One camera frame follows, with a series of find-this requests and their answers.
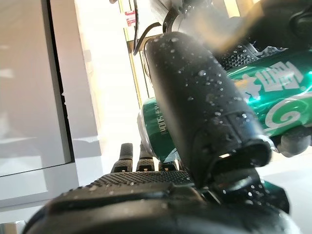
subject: white cabinet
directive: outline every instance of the white cabinet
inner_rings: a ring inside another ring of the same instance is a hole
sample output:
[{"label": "white cabinet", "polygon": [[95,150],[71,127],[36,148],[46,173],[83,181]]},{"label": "white cabinet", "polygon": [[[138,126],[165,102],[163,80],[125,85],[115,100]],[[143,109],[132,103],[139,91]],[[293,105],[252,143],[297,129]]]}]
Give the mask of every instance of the white cabinet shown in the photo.
[{"label": "white cabinet", "polygon": [[0,0],[0,176],[70,161],[47,6]]}]

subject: white swirl logo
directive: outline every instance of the white swirl logo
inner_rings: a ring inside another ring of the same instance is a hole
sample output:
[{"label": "white swirl logo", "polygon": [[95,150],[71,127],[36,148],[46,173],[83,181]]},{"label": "white swirl logo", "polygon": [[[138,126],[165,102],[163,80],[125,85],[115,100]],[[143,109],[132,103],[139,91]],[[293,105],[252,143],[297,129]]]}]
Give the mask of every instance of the white swirl logo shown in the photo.
[{"label": "white swirl logo", "polygon": [[301,117],[301,113],[299,111],[289,111],[289,112],[283,114],[280,117],[280,121],[282,123],[275,123],[273,121],[273,116],[278,112],[278,110],[281,107],[285,106],[286,104],[288,104],[290,102],[293,102],[293,101],[299,101],[299,100],[305,99],[305,98],[312,98],[312,92],[308,92],[308,93],[305,93],[305,94],[294,95],[292,97],[286,98],[286,99],[282,100],[281,102],[277,103],[267,113],[267,116],[265,118],[265,124],[268,126],[268,128],[265,129],[264,131],[265,132],[269,132],[271,130],[275,130],[277,128],[281,128],[281,127],[290,125],[290,124],[298,121],[300,119],[300,117]]}]

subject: water droplet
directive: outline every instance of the water droplet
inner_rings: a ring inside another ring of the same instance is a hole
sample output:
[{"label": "water droplet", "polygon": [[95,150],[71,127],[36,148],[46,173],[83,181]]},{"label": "water droplet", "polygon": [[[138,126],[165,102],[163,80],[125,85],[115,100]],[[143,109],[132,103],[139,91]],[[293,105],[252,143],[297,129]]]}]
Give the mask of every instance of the water droplet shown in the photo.
[{"label": "water droplet", "polygon": [[89,189],[89,191],[92,192],[92,191],[95,191],[96,189],[98,189],[98,187],[95,186],[95,185],[93,185],[93,186]]},{"label": "water droplet", "polygon": [[253,201],[250,201],[250,200],[246,200],[245,203],[248,204],[248,205],[253,205],[254,204]]},{"label": "water droplet", "polygon": [[199,75],[200,77],[203,77],[203,76],[206,75],[206,71],[205,71],[205,70],[201,70],[201,71],[198,72],[198,75]]}]

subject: beverage can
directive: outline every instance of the beverage can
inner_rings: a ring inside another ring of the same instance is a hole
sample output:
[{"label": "beverage can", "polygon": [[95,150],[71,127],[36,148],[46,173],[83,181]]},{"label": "beverage can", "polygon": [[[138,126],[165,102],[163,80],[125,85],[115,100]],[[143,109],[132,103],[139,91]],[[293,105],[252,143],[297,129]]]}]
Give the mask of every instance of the beverage can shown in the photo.
[{"label": "beverage can", "polygon": [[137,123],[142,144],[151,155],[161,162],[179,158],[155,98],[144,102]]},{"label": "beverage can", "polygon": [[[311,50],[287,50],[228,71],[267,135],[312,123],[311,61]],[[162,162],[179,158],[155,98],[143,104],[138,125],[151,154]]]}]

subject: robotic hand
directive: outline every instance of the robotic hand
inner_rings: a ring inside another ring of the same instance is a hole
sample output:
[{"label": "robotic hand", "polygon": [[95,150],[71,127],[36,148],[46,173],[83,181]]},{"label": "robotic hand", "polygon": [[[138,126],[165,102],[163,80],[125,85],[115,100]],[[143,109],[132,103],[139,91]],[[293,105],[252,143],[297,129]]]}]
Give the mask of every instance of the robotic hand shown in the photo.
[{"label": "robotic hand", "polygon": [[[245,100],[274,142],[275,151],[292,157],[311,145],[309,1],[262,0],[245,16],[232,18],[215,8],[211,0],[150,3],[164,33],[177,31],[193,37],[213,53],[229,78],[237,81]],[[302,102],[299,96],[306,99]],[[300,119],[295,123],[291,119],[285,121],[281,112],[276,120],[270,119],[273,110],[288,100],[297,103],[296,108],[304,104],[308,111],[298,112]]]},{"label": "robotic hand", "polygon": [[[182,7],[179,2],[172,3],[183,12],[187,1]],[[292,17],[301,35],[308,16]],[[227,46],[211,52],[205,41],[170,32],[174,25],[165,24],[166,33],[150,39],[144,54],[187,171],[154,172],[151,167],[141,172],[138,166],[138,172],[127,172],[132,168],[128,150],[120,156],[127,162],[117,163],[113,173],[49,202],[29,221],[25,234],[300,233],[286,214],[284,190],[261,180],[255,170],[270,161],[273,143],[215,57],[235,43],[225,37],[220,44]],[[281,47],[292,43],[283,40]],[[143,154],[142,159],[151,160]]]}]

